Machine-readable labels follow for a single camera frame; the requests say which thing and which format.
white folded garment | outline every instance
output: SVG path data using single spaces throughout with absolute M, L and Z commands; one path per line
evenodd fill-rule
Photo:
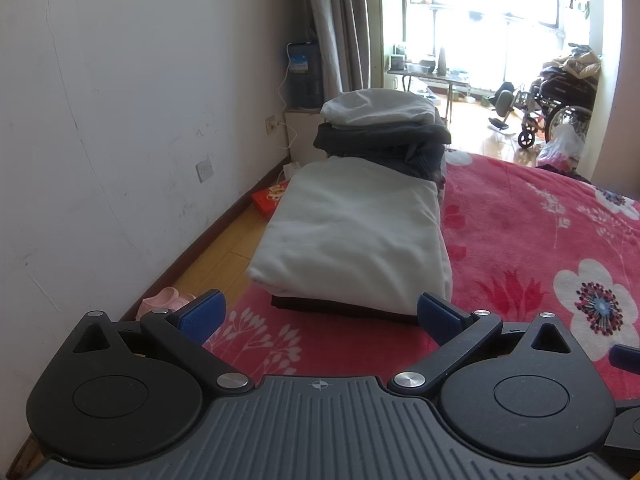
M 436 186 L 361 158 L 307 164 L 247 274 L 276 296 L 415 316 L 423 292 L 451 297 Z
M 324 103 L 321 115 L 334 126 L 433 124 L 435 107 L 423 96 L 387 88 L 345 92 Z

triangular hole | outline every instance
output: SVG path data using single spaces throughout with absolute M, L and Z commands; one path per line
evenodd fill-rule
M 74 348 L 74 353 L 81 354 L 83 352 L 94 352 L 95 350 L 105 350 L 107 348 L 109 348 L 109 342 L 104 336 L 102 328 L 97 323 L 91 323 Z
M 555 325 L 545 323 L 538 332 L 532 348 L 536 350 L 545 350 L 547 352 L 557 352 L 559 354 L 569 354 L 571 350 L 562 339 Z

bed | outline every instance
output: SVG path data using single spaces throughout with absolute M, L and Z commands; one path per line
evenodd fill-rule
M 448 150 L 442 233 L 452 303 L 505 321 L 559 316 L 617 399 L 640 378 L 607 361 L 639 345 L 640 212 L 606 190 L 535 168 Z M 416 326 L 281 310 L 252 285 L 205 347 L 251 375 L 390 375 L 437 348 Z

ribbed gray surface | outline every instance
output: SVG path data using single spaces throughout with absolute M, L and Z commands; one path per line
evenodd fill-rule
M 46 463 L 37 480 L 602 480 L 589 457 L 556 468 L 494 462 L 450 436 L 428 403 L 384 392 L 375 378 L 267 377 L 213 403 L 181 446 L 127 468 Z

orange box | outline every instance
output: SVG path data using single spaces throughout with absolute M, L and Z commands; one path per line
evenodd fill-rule
M 289 181 L 285 180 L 284 182 L 274 184 L 267 189 L 252 193 L 251 200 L 254 203 L 255 208 L 267 222 L 273 216 L 274 211 L 276 211 L 278 202 L 280 202 L 280 199 L 284 195 L 288 185 Z

